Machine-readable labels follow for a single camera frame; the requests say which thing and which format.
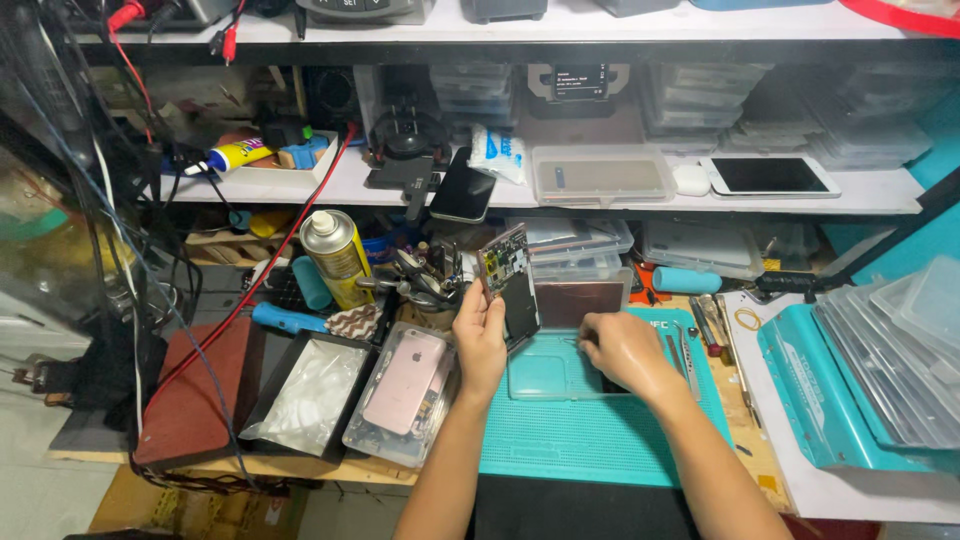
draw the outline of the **white iphone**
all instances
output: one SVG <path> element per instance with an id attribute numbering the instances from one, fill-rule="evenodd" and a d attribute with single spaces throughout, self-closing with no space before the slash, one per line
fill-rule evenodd
<path id="1" fill-rule="evenodd" d="M 731 156 L 703 158 L 700 164 L 719 198 L 831 199 L 840 187 L 813 158 Z"/>

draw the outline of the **black smartphone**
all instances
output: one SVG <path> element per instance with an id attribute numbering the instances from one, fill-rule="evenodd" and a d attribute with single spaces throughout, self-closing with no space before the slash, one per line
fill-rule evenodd
<path id="1" fill-rule="evenodd" d="M 463 223 L 481 223 L 487 217 L 496 178 L 471 169 L 467 165 L 469 159 L 468 146 L 461 147 L 453 156 L 430 203 L 433 217 Z"/>
<path id="2" fill-rule="evenodd" d="M 606 99 L 609 78 L 609 67 L 605 63 L 556 64 L 553 97 L 557 101 Z"/>

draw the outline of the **floor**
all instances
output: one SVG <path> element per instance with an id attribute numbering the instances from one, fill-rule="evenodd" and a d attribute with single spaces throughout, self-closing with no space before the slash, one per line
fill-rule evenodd
<path id="1" fill-rule="evenodd" d="M 310 493 L 298 540 L 389 540 L 410 487 L 327 482 Z"/>
<path id="2" fill-rule="evenodd" d="M 86 532 L 117 466 L 43 458 L 69 414 L 0 392 L 0 538 L 61 540 Z"/>

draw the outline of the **tablet screen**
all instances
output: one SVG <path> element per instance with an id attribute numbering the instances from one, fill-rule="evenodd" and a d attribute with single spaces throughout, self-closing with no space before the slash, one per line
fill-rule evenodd
<path id="1" fill-rule="evenodd" d="M 731 193 L 828 191 L 816 173 L 801 158 L 731 158 L 711 161 Z"/>

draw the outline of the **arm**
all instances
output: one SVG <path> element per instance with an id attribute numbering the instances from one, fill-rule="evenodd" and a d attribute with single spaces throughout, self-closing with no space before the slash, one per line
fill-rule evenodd
<path id="1" fill-rule="evenodd" d="M 503 300 L 487 307 L 473 282 L 453 322 L 463 372 L 460 393 L 446 415 L 394 531 L 395 540 L 462 539 L 476 495 L 487 411 L 507 366 Z"/>
<path id="2" fill-rule="evenodd" d="M 684 496 L 707 540 L 792 536 L 667 361 L 657 331 L 629 313 L 591 313 L 580 347 L 595 367 L 646 402 L 666 433 Z"/>

